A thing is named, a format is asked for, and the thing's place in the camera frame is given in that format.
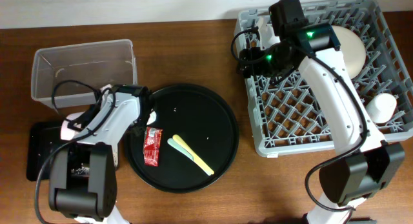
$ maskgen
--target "dish rack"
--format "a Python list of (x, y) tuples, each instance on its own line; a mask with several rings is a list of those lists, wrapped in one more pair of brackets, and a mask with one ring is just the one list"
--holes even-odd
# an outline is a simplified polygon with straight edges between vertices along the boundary
[[(380, 93), (397, 99), (394, 115), (376, 125), (388, 142), (413, 136), (413, 83), (376, 0), (333, 0), (302, 4), (310, 25), (330, 23), (357, 34), (365, 45), (366, 63), (352, 82), (367, 105)], [(260, 17), (270, 23), (268, 8), (239, 13), (234, 35), (255, 26)], [(236, 41), (237, 52), (256, 44), (255, 34), (244, 34)], [(248, 113), (256, 151), (276, 158), (287, 154), (333, 149), (330, 129), (316, 98), (305, 80), (295, 71), (277, 86), (270, 78), (245, 79)]]

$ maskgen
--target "green light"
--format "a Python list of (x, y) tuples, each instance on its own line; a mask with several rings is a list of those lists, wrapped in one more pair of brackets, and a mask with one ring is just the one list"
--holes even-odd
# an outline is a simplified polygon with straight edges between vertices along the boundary
[(308, 37), (312, 37), (313, 34), (314, 34), (314, 32), (307, 32)]

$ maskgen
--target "round black tray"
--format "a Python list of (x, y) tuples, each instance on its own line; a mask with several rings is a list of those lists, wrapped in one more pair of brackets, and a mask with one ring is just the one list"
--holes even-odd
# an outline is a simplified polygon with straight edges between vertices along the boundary
[[(157, 119), (150, 126), (163, 129), (158, 167), (143, 161), (144, 134), (125, 135), (126, 157), (135, 172), (162, 191), (185, 193), (205, 188), (227, 171), (238, 148), (234, 113), (215, 92), (197, 85), (173, 85), (154, 92)], [(172, 148), (168, 138), (178, 134), (212, 169), (208, 176), (192, 160)]]

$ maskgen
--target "wooden table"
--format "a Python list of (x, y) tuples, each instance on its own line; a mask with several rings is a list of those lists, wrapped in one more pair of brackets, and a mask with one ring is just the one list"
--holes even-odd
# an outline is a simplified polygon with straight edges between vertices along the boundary
[[(386, 13), (386, 20), (413, 75), (413, 12)], [(228, 172), (204, 190), (189, 194), (161, 192), (143, 182), (124, 155), (116, 173), (117, 207), (133, 223), (261, 223), (300, 218), (314, 204), (304, 189), (305, 174), (331, 158), (333, 151), (266, 159), (258, 156), (247, 112), (243, 79), (229, 47), (236, 22), (194, 21), (127, 25), (71, 26), (0, 30), (0, 222), (38, 223), (34, 182), (26, 179), (30, 127), (58, 119), (50, 108), (32, 101), (30, 75), (37, 49), (113, 39), (130, 39), (137, 57), (139, 83), (157, 90), (194, 83), (222, 96), (234, 111), (240, 130), (237, 156)], [(403, 143), (406, 160), (389, 188), (358, 208), (354, 217), (380, 223), (413, 219), (413, 138)], [(321, 188), (311, 180), (314, 193)], [(52, 222), (67, 223), (47, 203), (41, 187), (41, 212)]]

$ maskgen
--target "yellow knife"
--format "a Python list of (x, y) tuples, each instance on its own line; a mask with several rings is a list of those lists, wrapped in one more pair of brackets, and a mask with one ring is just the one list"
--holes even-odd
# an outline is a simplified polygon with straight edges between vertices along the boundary
[(172, 136), (172, 139), (175, 140), (175, 142), (181, 147), (183, 147), (189, 154), (194, 157), (194, 162), (204, 170), (205, 173), (208, 174), (208, 176), (211, 176), (214, 174), (214, 171), (183, 141), (181, 137), (179, 137), (177, 134)]

